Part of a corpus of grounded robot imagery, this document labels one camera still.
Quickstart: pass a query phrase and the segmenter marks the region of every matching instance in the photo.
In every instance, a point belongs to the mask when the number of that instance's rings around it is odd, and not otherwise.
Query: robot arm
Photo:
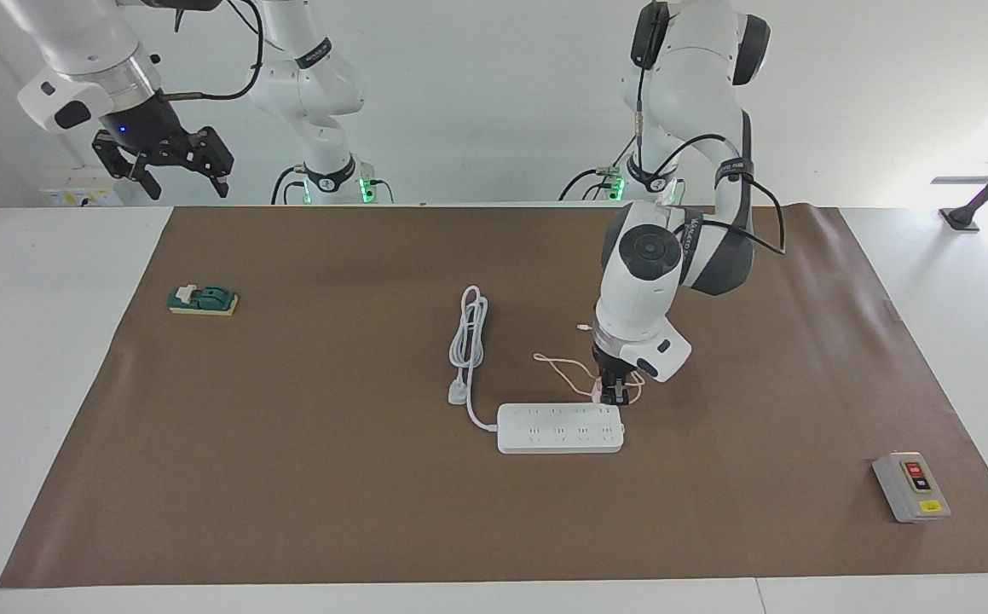
[[[119,4],[208,11],[221,0],[0,0],[31,35],[46,66],[18,94],[37,124],[61,133],[96,118],[92,148],[115,178],[161,188],[147,166],[182,166],[228,194],[233,156],[209,127],[189,133],[159,89],[154,60],[119,15]],[[122,152],[131,156],[124,159]]]
[[[751,120],[732,85],[758,72],[769,27],[737,14],[728,0],[651,3],[642,21],[658,15],[662,32],[650,32],[642,43],[639,24],[633,51],[647,70],[643,156],[658,165],[676,140],[708,157],[717,170],[715,209],[702,215],[639,201],[615,215],[604,246],[592,345],[600,401],[608,404],[627,403],[626,377],[634,369],[666,381],[687,361],[691,346],[667,318],[678,287],[711,295],[734,290],[747,279],[754,256],[751,241],[739,233],[752,232]],[[637,86],[635,74],[633,90],[627,86],[633,106]],[[670,185],[673,174],[633,159],[629,170],[650,192]]]
[[[357,113],[365,85],[349,62],[333,50],[313,3],[260,0],[265,31],[291,56],[269,62],[251,90],[265,112],[286,122],[298,137],[305,188],[315,203],[370,200],[373,168],[350,152],[333,116]]]

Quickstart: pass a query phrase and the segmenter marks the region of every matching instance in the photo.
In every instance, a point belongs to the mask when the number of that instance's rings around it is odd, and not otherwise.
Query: white table
[[[0,210],[0,571],[170,209]],[[988,463],[988,247],[925,211],[847,210]],[[0,590],[0,611],[988,611],[988,575]]]

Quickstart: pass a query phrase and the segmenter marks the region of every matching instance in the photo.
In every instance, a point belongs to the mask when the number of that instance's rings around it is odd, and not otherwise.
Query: gray switch box
[[[892,452],[872,463],[887,504],[899,522],[927,522],[952,516],[945,494],[918,452]]]

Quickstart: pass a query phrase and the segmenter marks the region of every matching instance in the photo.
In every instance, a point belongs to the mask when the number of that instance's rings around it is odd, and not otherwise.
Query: plug
[[[448,385],[448,402],[453,405],[467,404],[467,384],[463,384],[461,378],[455,378]]]

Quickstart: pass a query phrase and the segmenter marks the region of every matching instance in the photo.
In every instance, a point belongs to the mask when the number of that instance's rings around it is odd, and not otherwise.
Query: power strip
[[[507,403],[497,411],[497,447],[506,455],[601,455],[622,449],[614,405]]]

